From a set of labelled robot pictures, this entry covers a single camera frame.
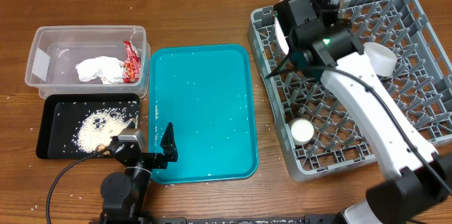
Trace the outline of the large white plate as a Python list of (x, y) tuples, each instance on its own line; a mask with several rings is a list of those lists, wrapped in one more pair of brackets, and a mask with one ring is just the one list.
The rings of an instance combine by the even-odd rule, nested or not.
[(277, 41), (277, 44), (281, 50), (281, 52), (284, 55), (287, 55), (289, 53), (289, 45), (287, 43), (287, 40), (285, 39), (285, 35), (283, 33), (283, 30), (280, 26), (279, 20), (277, 18), (277, 16), (275, 16), (275, 38)]

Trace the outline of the grey metal bowl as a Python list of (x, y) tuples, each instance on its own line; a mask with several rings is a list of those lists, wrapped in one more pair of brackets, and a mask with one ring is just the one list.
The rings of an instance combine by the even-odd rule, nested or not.
[(371, 66), (377, 75), (392, 76), (397, 62), (397, 56), (393, 51), (376, 42), (365, 42), (364, 52), (369, 57)]

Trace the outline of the red snack wrapper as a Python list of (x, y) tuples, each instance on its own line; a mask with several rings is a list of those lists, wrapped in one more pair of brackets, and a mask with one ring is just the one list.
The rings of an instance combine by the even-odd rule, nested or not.
[(130, 41), (124, 41), (126, 60), (123, 65), (122, 77), (125, 83), (135, 83), (139, 79), (141, 59), (138, 50)]

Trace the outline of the white napkin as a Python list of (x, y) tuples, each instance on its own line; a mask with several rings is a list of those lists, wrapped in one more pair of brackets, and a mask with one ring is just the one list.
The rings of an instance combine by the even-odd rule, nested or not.
[(76, 65), (79, 81), (89, 82), (98, 78), (103, 84), (123, 83), (123, 68), (123, 61), (106, 56), (86, 59)]

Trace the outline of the white paper cup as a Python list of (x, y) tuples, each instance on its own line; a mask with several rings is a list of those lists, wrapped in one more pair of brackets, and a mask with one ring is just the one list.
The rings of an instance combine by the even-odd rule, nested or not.
[(314, 136), (314, 125), (307, 119), (296, 118), (289, 122), (290, 133), (294, 144), (303, 146)]

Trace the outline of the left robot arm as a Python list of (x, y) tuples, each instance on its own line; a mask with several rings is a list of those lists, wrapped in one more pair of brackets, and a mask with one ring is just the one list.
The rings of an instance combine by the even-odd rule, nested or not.
[(167, 125), (162, 136), (162, 153), (145, 153), (143, 146), (144, 137), (140, 129), (123, 129), (112, 137), (107, 150), (124, 166), (124, 171), (114, 172), (102, 181), (101, 223), (156, 222), (151, 213), (143, 211), (143, 205), (152, 171), (164, 170), (170, 162), (178, 159), (173, 124)]

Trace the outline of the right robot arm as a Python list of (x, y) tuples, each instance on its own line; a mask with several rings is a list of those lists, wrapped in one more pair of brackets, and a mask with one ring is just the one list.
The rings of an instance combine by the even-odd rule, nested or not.
[(441, 155), (407, 120), (380, 82), (396, 56), (362, 43), (338, 15), (342, 0), (280, 0), (274, 5), (278, 44), (291, 71), (314, 77), (349, 112), (369, 142), (384, 182), (339, 223), (408, 223), (451, 195), (451, 156)]

